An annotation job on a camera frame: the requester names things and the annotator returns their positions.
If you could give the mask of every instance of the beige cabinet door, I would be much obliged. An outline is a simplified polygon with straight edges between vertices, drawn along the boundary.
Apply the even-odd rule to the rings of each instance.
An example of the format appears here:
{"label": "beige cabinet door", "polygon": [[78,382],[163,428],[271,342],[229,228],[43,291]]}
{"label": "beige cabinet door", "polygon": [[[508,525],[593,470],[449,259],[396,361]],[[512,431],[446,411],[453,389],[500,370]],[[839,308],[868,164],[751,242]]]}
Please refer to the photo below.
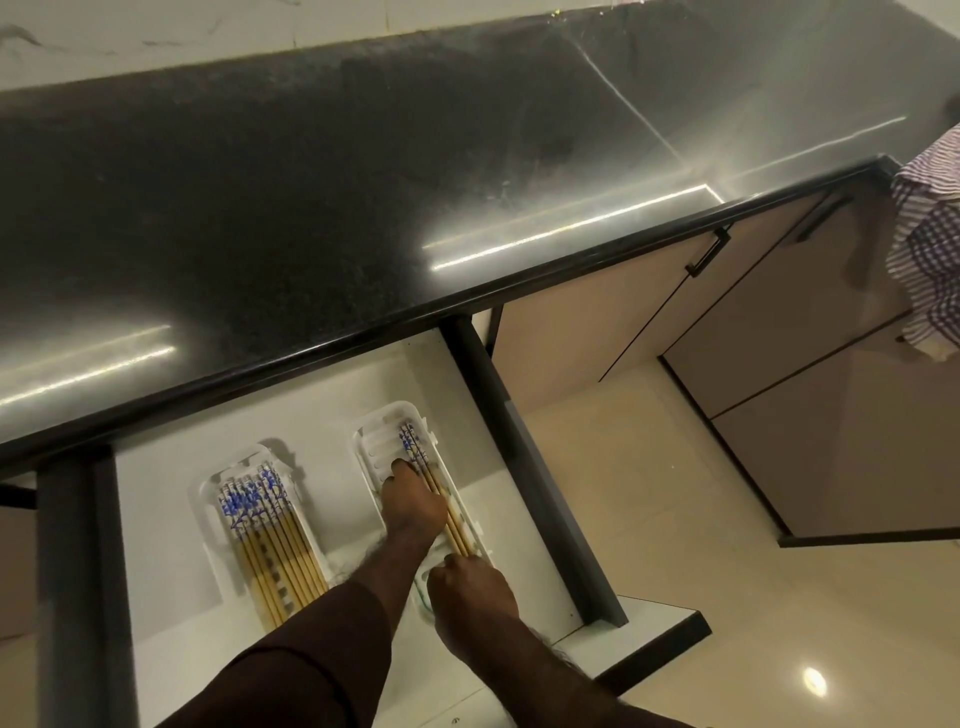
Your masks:
{"label": "beige cabinet door", "polygon": [[696,278],[688,276],[610,369],[609,376],[660,356],[826,195],[797,200],[734,223],[730,242]]}
{"label": "beige cabinet door", "polygon": [[960,357],[902,320],[713,423],[795,536],[960,526]]}
{"label": "beige cabinet door", "polygon": [[517,409],[600,381],[715,239],[698,235],[507,303],[493,365]]}
{"label": "beige cabinet door", "polygon": [[909,309],[884,267],[892,207],[868,182],[835,192],[667,350],[708,417]]}
{"label": "beige cabinet door", "polygon": [[33,632],[36,620],[36,511],[0,508],[0,640]]}

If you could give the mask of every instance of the white marble wall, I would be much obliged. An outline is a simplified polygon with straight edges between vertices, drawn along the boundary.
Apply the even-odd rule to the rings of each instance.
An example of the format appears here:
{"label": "white marble wall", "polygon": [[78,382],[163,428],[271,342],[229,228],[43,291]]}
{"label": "white marble wall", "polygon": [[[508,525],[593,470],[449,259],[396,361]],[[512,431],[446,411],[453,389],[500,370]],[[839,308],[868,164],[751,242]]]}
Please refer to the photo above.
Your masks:
{"label": "white marble wall", "polygon": [[602,0],[0,0],[0,89],[599,4]]}

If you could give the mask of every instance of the brown sleeve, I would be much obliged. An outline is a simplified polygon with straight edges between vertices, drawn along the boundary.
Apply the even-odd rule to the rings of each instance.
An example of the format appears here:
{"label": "brown sleeve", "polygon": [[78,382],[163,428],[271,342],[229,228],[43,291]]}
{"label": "brown sleeve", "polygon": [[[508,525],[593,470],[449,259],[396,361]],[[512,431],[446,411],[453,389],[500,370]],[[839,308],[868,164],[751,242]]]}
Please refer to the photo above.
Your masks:
{"label": "brown sleeve", "polygon": [[607,716],[600,728],[690,728],[690,726],[642,708],[618,703],[616,710]]}
{"label": "brown sleeve", "polygon": [[390,647],[383,606],[347,582],[242,652],[162,726],[369,728]]}

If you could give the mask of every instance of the white plastic tray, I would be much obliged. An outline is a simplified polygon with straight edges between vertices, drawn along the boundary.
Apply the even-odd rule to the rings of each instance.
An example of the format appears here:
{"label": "white plastic tray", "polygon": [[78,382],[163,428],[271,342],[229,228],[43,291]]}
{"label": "white plastic tray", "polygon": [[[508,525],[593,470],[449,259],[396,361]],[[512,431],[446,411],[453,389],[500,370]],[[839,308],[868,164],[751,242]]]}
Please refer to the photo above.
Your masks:
{"label": "white plastic tray", "polygon": [[[221,486],[231,478],[242,478],[245,475],[257,475],[261,466],[268,465],[277,474],[280,484],[286,492],[287,499],[293,507],[294,516],[300,524],[303,535],[306,538],[307,547],[313,551],[320,571],[324,576],[327,585],[332,589],[335,582],[335,573],[330,567],[324,553],[317,546],[317,540],[313,536],[310,525],[303,515],[303,505],[300,497],[300,489],[293,477],[290,469],[283,464],[267,447],[263,445],[251,445],[248,448],[240,450],[230,458],[229,461],[220,466],[210,477],[204,480],[196,490],[197,498],[195,500],[195,515],[200,524],[201,532],[204,536],[204,546],[210,559],[210,564],[214,570],[221,595],[224,599],[231,595],[240,594],[250,603],[250,608],[255,610],[260,620],[264,624],[270,623],[269,614],[265,613],[265,605],[260,603],[259,599],[253,597],[244,578],[244,574],[237,564],[236,556],[231,543],[229,526],[227,525],[218,501],[218,494]],[[289,592],[282,596],[283,606],[287,611],[287,616],[296,611],[295,605]]]}
{"label": "white plastic tray", "polygon": [[[383,481],[391,474],[391,464],[397,458],[409,460],[399,437],[400,426],[406,422],[413,425],[427,461],[436,466],[436,470],[439,471],[440,484],[450,494],[450,506],[464,525],[468,546],[471,546],[476,554],[492,563],[491,554],[483,543],[483,529],[470,517],[467,507],[460,498],[453,478],[446,469],[444,459],[437,450],[436,436],[429,430],[426,420],[420,416],[416,406],[408,401],[395,401],[372,412],[363,418],[353,433],[353,450],[360,461],[360,469],[367,481],[377,513],[381,510],[380,489],[383,487]],[[429,617],[432,617],[433,610],[426,591],[426,577],[430,570],[440,564],[449,553],[454,551],[445,535],[441,534],[420,564],[420,568],[417,569],[417,578],[414,580],[415,590],[412,591],[416,592],[420,607]]]}

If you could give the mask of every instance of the open drawer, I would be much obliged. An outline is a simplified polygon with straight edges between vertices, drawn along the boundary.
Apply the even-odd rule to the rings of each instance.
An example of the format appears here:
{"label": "open drawer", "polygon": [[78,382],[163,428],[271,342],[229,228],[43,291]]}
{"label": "open drawer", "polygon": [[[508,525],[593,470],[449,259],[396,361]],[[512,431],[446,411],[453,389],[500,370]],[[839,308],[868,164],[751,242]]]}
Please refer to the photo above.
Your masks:
{"label": "open drawer", "polygon": [[[263,443],[293,469],[305,518],[346,578],[382,532],[351,437],[398,400],[429,423],[521,615],[548,641],[589,625],[579,649],[622,691],[708,634],[690,610],[625,611],[464,318],[42,470],[44,725],[156,725],[263,636],[243,585],[218,575],[190,502],[239,448]],[[627,611],[642,623],[624,626]],[[376,724],[422,725],[481,690],[411,598]]]}

